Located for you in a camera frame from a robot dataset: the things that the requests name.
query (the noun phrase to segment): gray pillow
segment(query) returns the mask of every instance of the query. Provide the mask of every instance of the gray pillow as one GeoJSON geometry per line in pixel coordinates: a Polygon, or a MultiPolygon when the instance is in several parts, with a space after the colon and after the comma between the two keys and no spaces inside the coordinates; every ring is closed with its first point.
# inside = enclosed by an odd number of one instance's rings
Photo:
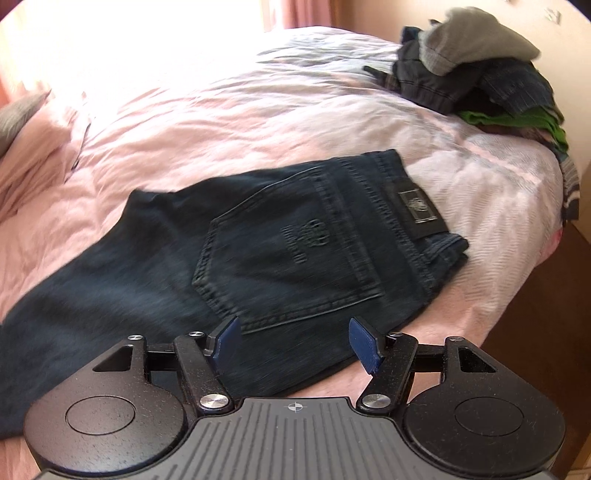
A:
{"type": "Polygon", "coordinates": [[[21,128],[41,108],[49,92],[33,93],[0,108],[0,159],[14,142],[21,128]]]}

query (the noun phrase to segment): pile of clothes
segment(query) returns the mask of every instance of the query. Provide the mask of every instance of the pile of clothes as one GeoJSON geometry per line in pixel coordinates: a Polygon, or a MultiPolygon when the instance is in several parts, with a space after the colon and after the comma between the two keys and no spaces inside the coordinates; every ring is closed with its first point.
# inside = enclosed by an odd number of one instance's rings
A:
{"type": "Polygon", "coordinates": [[[366,66],[378,83],[443,115],[456,114],[491,134],[516,135],[549,148],[564,178],[563,219],[579,216],[579,175],[568,155],[564,116],[531,63],[540,51],[475,7],[453,8],[431,29],[404,27],[392,72],[366,66]]]}

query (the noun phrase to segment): wall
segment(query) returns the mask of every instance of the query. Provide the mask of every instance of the wall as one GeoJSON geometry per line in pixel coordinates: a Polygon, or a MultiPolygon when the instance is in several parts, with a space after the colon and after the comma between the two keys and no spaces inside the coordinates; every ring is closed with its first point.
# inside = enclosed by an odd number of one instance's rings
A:
{"type": "Polygon", "coordinates": [[[451,7],[473,5],[529,39],[542,52],[537,68],[552,84],[566,117],[570,153],[583,178],[581,220],[577,227],[591,242],[591,22],[566,0],[342,0],[339,26],[398,41],[404,25],[428,28],[451,7]],[[556,25],[544,9],[560,11],[556,25]]]}

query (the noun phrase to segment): jeans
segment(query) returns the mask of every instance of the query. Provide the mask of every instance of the jeans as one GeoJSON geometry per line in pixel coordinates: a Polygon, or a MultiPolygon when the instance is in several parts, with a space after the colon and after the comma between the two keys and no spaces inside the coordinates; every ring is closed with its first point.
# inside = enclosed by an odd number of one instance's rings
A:
{"type": "Polygon", "coordinates": [[[111,231],[0,327],[0,437],[132,334],[167,343],[239,316],[242,345],[221,379],[235,398],[352,361],[352,316],[398,329],[466,261],[466,240],[412,186],[389,150],[132,192],[111,231]]]}

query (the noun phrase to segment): metal bolt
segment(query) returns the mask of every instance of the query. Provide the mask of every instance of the metal bolt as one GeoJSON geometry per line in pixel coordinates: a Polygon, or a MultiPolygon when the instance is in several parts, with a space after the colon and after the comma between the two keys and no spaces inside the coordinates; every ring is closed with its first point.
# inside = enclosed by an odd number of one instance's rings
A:
{"type": "Polygon", "coordinates": [[[384,408],[390,405],[391,400],[381,393],[372,393],[363,397],[361,403],[367,408],[384,408]]]}
{"type": "Polygon", "coordinates": [[[199,403],[202,407],[209,408],[210,410],[218,410],[228,405],[230,399],[221,393],[210,393],[209,395],[201,397],[199,403]]]}

